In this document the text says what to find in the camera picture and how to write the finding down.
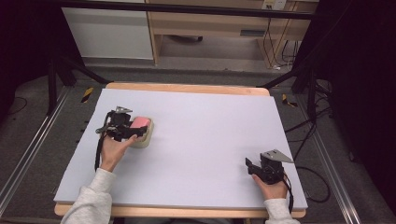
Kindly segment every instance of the metal rail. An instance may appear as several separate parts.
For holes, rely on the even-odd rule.
[[[301,99],[301,96],[296,97],[299,105],[305,105],[304,99]],[[309,119],[306,111],[301,106],[301,110],[304,114],[305,119]],[[323,165],[323,169],[326,173],[326,176],[329,178],[329,184],[332,187],[332,191],[337,199],[337,202],[341,208],[341,211],[344,215],[346,223],[348,224],[360,224],[361,219],[353,205],[352,201],[349,198],[349,194],[347,193],[347,189],[344,186],[343,181],[340,178],[337,170],[332,163],[332,160],[327,152],[327,148],[324,146],[324,143],[318,133],[318,130],[313,134],[315,144],[318,148],[318,156]]]
[[[62,92],[58,98],[59,104],[57,104],[57,106],[54,108],[53,112],[50,115],[46,116],[37,133],[35,134],[35,137],[29,144],[29,147],[25,150],[23,156],[21,157],[20,161],[18,162],[17,166],[9,177],[7,183],[0,191],[0,217],[6,211],[8,203],[11,201],[12,196],[14,195],[24,175],[29,169],[30,164],[35,158],[35,154],[40,149],[41,144],[44,142],[47,134],[50,131],[50,128],[52,127],[52,124],[58,117],[70,90],[71,87],[64,87],[62,89]]]
[[[253,8],[236,7],[204,7],[204,6],[184,6],[168,4],[145,4],[126,2],[105,2],[105,1],[81,1],[81,0],[35,0],[37,3],[53,4],[59,7],[76,7],[92,9],[109,9],[124,11],[152,11],[152,12],[173,12],[190,14],[207,14],[223,16],[280,18],[295,20],[325,19],[324,15],[310,12],[295,12],[281,10],[265,10]]]

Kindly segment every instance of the wooden table edge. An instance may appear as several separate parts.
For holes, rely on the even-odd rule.
[[[71,208],[71,203],[56,203],[55,214],[64,216]],[[294,218],[304,217],[305,209],[294,209],[291,216]],[[132,205],[112,205],[111,216],[113,217],[206,217],[206,218],[263,218],[268,217],[265,209],[214,209],[214,208],[163,208],[144,207]]]
[[[176,92],[191,92],[191,93],[262,95],[262,96],[270,95],[269,91],[265,88],[244,87],[244,86],[111,82],[106,85],[106,89],[135,90],[135,91],[176,91]]]

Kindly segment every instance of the electrical outlet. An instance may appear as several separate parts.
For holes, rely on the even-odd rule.
[[[268,10],[283,10],[286,5],[286,0],[264,0],[262,9]]]
[[[286,0],[275,0],[274,5],[272,6],[273,10],[283,10],[286,5]]]
[[[264,0],[262,3],[262,9],[273,9],[276,0]]]

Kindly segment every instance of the white board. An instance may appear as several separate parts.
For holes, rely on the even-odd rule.
[[[106,113],[116,106],[132,117],[153,119],[146,148],[129,148],[114,173],[114,204],[263,208],[245,157],[260,164],[260,153],[278,149],[291,158],[273,97],[104,89],[70,161],[54,201],[72,203],[94,177],[98,134]],[[294,164],[289,175],[294,208],[306,200]]]

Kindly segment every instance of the person's right hand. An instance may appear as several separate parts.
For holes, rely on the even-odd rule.
[[[288,188],[286,187],[285,183],[283,183],[283,181],[279,181],[273,185],[267,185],[262,182],[262,180],[257,175],[252,175],[252,177],[262,190],[264,200],[286,198],[286,195],[288,194]]]

